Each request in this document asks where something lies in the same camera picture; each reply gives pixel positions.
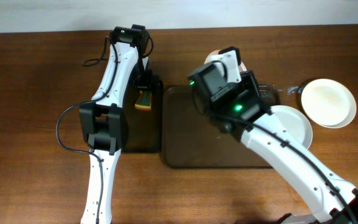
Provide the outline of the yellow green sponge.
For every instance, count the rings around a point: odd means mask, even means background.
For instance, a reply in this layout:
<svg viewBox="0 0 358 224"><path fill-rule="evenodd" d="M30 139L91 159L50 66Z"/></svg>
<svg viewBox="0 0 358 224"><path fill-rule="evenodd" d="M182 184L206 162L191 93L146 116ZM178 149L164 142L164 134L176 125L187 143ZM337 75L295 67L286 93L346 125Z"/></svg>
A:
<svg viewBox="0 0 358 224"><path fill-rule="evenodd" d="M135 102L135 109L142 111L150 111L152 109L152 92L141 90L139 97Z"/></svg>

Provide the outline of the white plate with sauce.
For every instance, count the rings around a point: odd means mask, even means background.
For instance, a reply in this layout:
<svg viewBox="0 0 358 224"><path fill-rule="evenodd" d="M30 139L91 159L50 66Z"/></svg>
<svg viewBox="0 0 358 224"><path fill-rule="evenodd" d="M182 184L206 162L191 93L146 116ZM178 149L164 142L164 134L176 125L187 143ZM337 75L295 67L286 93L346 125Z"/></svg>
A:
<svg viewBox="0 0 358 224"><path fill-rule="evenodd" d="M220 50L214 50L212 51L205 59L204 63L208 63L212 61L216 55L219 55ZM246 66L244 65L243 61L241 60L241 63L239 64L239 71L244 72L247 71Z"/></svg>

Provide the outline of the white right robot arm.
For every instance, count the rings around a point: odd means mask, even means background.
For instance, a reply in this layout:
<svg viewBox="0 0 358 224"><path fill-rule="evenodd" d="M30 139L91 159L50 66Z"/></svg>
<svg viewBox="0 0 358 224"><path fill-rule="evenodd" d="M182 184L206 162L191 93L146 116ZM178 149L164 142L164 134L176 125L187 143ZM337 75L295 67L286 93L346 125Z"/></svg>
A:
<svg viewBox="0 0 358 224"><path fill-rule="evenodd" d="M205 61L206 111L224 130L268 162L302 197L310 215L289 214L284 223L358 223L358 189L328 169L296 141L259 97L254 76L238 49L214 51Z"/></svg>

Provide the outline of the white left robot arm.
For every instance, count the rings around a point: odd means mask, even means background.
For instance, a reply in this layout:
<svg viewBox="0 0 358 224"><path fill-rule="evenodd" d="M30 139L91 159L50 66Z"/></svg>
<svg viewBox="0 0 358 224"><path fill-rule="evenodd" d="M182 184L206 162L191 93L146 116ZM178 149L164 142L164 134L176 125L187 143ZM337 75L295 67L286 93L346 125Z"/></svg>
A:
<svg viewBox="0 0 358 224"><path fill-rule="evenodd" d="M111 223L114 173L125 148L129 127L124 96L132 85L140 91L138 110L150 110L152 96L162 86L149 65L152 43L144 26L115 27L106 37L107 67L91 102L80 106L83 139L90 152L90 175L82 223Z"/></svg>

